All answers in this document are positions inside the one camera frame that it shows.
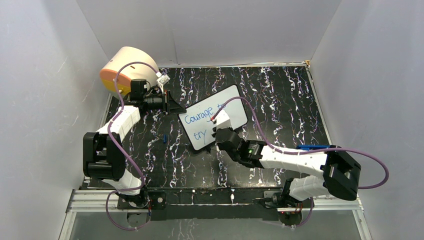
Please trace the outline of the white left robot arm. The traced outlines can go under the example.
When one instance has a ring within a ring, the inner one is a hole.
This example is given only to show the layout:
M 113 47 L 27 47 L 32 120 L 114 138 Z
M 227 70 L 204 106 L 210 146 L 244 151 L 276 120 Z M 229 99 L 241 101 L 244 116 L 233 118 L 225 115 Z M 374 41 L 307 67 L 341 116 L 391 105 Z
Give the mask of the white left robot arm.
M 166 115 L 186 113 L 168 90 L 151 87 L 146 79 L 134 79 L 123 98 L 124 107 L 96 132 L 83 136 L 83 173 L 115 188 L 115 194 L 133 207 L 144 208 L 149 194 L 143 176 L 134 176 L 126 166 L 129 154 L 123 153 L 123 140 L 141 120 L 141 113 L 161 110 Z

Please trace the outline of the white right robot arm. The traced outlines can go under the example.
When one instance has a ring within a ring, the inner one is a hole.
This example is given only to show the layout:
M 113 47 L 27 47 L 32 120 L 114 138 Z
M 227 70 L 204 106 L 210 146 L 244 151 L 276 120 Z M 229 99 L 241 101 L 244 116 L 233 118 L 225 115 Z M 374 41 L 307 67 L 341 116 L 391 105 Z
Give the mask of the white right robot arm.
M 231 128 L 217 129 L 213 137 L 219 150 L 247 168 L 283 169 L 307 174 L 284 184 L 281 199 L 288 207 L 321 195 L 332 195 L 345 201 L 357 198 L 361 165 L 346 151 L 272 148 L 264 141 L 244 140 Z

